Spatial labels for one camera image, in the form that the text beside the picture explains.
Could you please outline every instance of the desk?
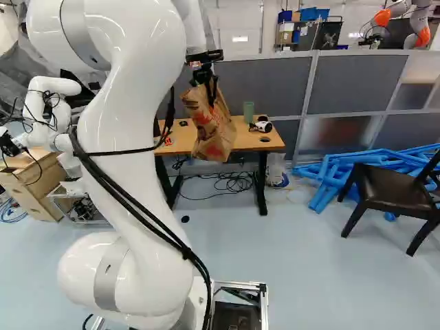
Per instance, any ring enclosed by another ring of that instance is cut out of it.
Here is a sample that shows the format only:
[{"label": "desk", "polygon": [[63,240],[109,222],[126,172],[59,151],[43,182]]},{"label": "desk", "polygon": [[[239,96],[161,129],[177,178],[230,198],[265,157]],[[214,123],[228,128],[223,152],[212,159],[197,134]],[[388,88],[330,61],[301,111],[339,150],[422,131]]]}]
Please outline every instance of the desk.
[{"label": "desk", "polygon": [[[187,121],[188,126],[180,126],[182,120]],[[244,116],[237,115],[232,117],[232,122],[236,127],[236,140],[234,151],[256,151],[258,152],[258,171],[253,174],[256,201],[260,215],[267,215],[267,206],[264,196],[267,154],[270,151],[277,151],[285,147],[283,140],[274,128],[270,133],[249,132],[249,126],[244,121]],[[159,121],[162,129],[164,120]],[[171,185],[168,173],[162,156],[191,154],[195,140],[197,139],[197,129],[192,119],[176,119],[172,128],[170,138],[173,144],[161,146],[155,150],[156,172],[162,188],[166,195],[166,201],[170,208],[173,208],[175,200],[179,194],[183,183],[183,176],[178,175],[175,183]],[[268,138],[269,142],[260,141],[261,138]]]}]

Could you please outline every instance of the brown paper bag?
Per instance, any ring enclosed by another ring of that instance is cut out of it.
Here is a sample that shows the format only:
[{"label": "brown paper bag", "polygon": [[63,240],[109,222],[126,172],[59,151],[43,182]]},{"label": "brown paper bag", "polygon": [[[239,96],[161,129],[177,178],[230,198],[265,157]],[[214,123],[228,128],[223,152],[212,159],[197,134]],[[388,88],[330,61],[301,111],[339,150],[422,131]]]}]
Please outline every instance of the brown paper bag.
[{"label": "brown paper bag", "polygon": [[[212,80],[210,85],[212,90],[215,85]],[[213,107],[209,105],[205,85],[189,89],[180,98],[197,127],[192,156],[201,160],[226,162],[234,146],[237,130],[220,88],[217,87]]]}]

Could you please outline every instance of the chair leg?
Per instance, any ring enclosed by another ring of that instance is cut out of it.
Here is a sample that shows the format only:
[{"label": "chair leg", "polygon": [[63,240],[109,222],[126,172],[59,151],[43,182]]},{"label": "chair leg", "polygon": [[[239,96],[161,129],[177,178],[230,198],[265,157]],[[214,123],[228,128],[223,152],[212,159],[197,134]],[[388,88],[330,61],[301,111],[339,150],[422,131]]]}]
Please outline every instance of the chair leg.
[{"label": "chair leg", "polygon": [[358,223],[361,216],[365,213],[365,211],[366,211],[366,207],[364,205],[362,205],[361,203],[359,203],[356,206],[355,210],[351,214],[350,219],[348,220],[344,229],[341,232],[341,237],[344,237],[345,239],[348,237],[348,235],[353,230],[353,228],[356,226],[356,224]]},{"label": "chair leg", "polygon": [[344,200],[345,196],[349,193],[351,186],[355,181],[355,169],[351,170],[349,178],[346,180],[345,185],[342,187],[339,192],[338,201],[341,202]]},{"label": "chair leg", "polygon": [[406,254],[414,256],[419,246],[423,243],[425,238],[440,224],[439,221],[427,221],[418,233],[414,236],[410,246],[406,250]]}]

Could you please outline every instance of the gray floor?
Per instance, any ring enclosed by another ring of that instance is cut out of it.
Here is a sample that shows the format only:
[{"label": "gray floor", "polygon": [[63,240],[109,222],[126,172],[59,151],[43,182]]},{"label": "gray floor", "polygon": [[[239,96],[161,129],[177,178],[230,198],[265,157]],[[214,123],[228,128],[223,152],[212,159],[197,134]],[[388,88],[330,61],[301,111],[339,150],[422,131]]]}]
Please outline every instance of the gray floor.
[{"label": "gray floor", "polygon": [[[183,193],[213,193],[212,182],[187,181]],[[340,231],[352,203],[332,204],[321,215],[306,207],[313,192],[295,184],[268,191],[269,216],[258,216],[253,194],[203,203],[180,199],[175,214],[213,278],[265,281],[269,328],[438,329],[440,242],[435,235],[415,258],[404,254],[422,222],[384,220],[368,212],[349,239]],[[25,219],[0,223],[0,329],[79,330],[87,310],[57,288],[58,259],[92,230]],[[110,329],[123,329],[114,324]]]}]

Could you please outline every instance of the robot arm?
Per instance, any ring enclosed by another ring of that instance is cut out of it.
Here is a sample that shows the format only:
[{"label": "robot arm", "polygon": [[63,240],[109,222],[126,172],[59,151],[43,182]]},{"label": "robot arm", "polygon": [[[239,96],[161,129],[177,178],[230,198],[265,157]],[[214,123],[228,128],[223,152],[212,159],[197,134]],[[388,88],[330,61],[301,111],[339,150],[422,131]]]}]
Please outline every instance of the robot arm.
[{"label": "robot arm", "polygon": [[10,157],[33,146],[43,146],[49,151],[72,151],[67,135],[64,134],[69,128],[72,110],[63,96],[73,96],[80,92],[81,86],[72,80],[34,77],[30,81],[22,113],[32,129],[29,133],[24,132],[12,138],[5,126],[0,127],[2,151]]},{"label": "robot arm", "polygon": [[[48,61],[78,73],[109,70],[72,141],[85,188],[115,231],[73,244],[60,260],[59,285],[73,302],[139,330],[167,330],[179,321],[207,329],[209,274],[166,203],[153,152],[85,153],[154,145],[155,113],[186,56],[202,68],[218,58],[198,30],[197,1],[180,2],[185,23],[171,0],[32,0],[27,12],[30,41]],[[165,232],[175,244],[162,238]]]},{"label": "robot arm", "polygon": [[431,0],[398,0],[393,5],[380,10],[370,21],[373,36],[385,37],[386,26],[390,19],[405,14],[411,7],[416,5],[410,17],[413,34],[406,37],[404,49],[426,46],[431,38],[428,27],[428,11]]}]

